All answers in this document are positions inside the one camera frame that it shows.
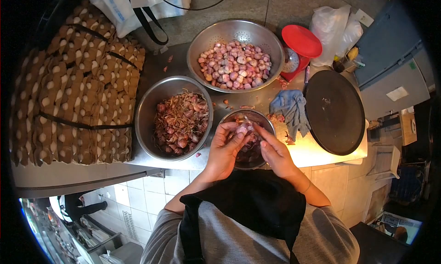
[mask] red kitchen scale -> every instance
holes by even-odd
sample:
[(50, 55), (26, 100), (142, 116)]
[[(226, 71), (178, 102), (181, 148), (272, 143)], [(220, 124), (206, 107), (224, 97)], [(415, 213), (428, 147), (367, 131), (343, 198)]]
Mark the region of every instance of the red kitchen scale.
[(288, 25), (282, 29), (285, 43), (285, 63), (280, 75), (291, 82), (296, 75), (308, 66), (311, 58), (322, 54), (320, 40), (308, 29), (299, 25)]

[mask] blue cloth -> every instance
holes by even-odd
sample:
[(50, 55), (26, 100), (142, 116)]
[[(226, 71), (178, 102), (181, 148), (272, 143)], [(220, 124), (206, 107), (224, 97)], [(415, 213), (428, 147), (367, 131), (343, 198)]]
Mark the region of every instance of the blue cloth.
[(297, 131), (305, 137), (311, 130), (305, 113), (306, 99), (300, 90), (282, 90), (269, 104), (271, 114), (282, 114), (288, 127), (289, 135), (295, 141)]

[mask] egg tray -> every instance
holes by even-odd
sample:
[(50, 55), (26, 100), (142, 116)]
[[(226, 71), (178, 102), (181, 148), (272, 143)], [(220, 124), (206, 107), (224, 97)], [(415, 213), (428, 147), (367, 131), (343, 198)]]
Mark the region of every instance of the egg tray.
[(10, 152), (16, 166), (130, 160), (145, 49), (88, 1), (47, 50), (30, 51), (15, 79)]

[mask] metal bowl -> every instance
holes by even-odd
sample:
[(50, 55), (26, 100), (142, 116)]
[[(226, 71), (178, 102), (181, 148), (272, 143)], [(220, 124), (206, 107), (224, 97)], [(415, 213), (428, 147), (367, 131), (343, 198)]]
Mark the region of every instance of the metal bowl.
[[(245, 119), (245, 116), (249, 120), (251, 120), (252, 122), (259, 123), (269, 133), (271, 133), (273, 135), (276, 134), (276, 130), (274, 129), (274, 126), (270, 122), (270, 120), (264, 114), (262, 114), (259, 111), (254, 110), (254, 109), (243, 108), (243, 109), (235, 110), (235, 111), (229, 113), (228, 115), (226, 115), (225, 117), (223, 117), (223, 119), (220, 121), (220, 124), (234, 122), (234, 121), (236, 121), (237, 118)], [(257, 159), (254, 162), (250, 162), (250, 163), (235, 162), (234, 168), (239, 169), (239, 170), (253, 170), (253, 169), (257, 169), (257, 168), (263, 166), (265, 163), (266, 162), (263, 159), (263, 157), (260, 156), (259, 159)]]
[[(198, 145), (193, 150), (184, 155), (173, 157), (167, 155), (165, 152), (162, 152), (153, 141), (155, 131), (154, 118), (157, 112), (156, 106), (158, 103), (184, 92), (184, 89), (187, 89), (189, 92), (201, 94), (207, 101), (208, 126), (205, 134), (202, 136)], [(196, 151), (198, 151), (204, 145), (213, 124), (213, 105), (207, 90), (205, 90), (205, 88), (202, 87), (202, 85), (200, 85), (196, 80), (185, 76), (174, 76), (159, 81), (144, 94), (136, 109), (135, 116), (136, 138), (138, 139), (142, 149), (144, 149), (147, 154), (158, 160), (180, 161), (195, 154)]]
[[(228, 43), (234, 40), (259, 46), (262, 52), (270, 55), (273, 65), (268, 79), (262, 85), (245, 90), (230, 90), (206, 82), (198, 62), (200, 54), (212, 49), (218, 42)], [(210, 89), (224, 93), (247, 93), (269, 85), (282, 71), (284, 60), (283, 46), (277, 36), (267, 28), (246, 20), (225, 20), (209, 26), (196, 35), (187, 52), (187, 65), (195, 79)]]

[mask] hand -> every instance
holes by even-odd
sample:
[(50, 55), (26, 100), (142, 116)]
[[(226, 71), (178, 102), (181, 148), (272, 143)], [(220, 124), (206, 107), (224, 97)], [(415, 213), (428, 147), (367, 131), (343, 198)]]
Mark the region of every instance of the hand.
[(264, 139), (260, 142), (262, 157), (273, 168), (274, 173), (281, 178), (292, 176), (298, 169), (286, 145), (258, 124), (253, 124), (253, 127)]
[(225, 144), (228, 134), (239, 126), (236, 122), (219, 124), (210, 146), (207, 166), (202, 172), (209, 180), (217, 181), (230, 176), (236, 162), (237, 152), (250, 141), (251, 135), (243, 133), (235, 135)]

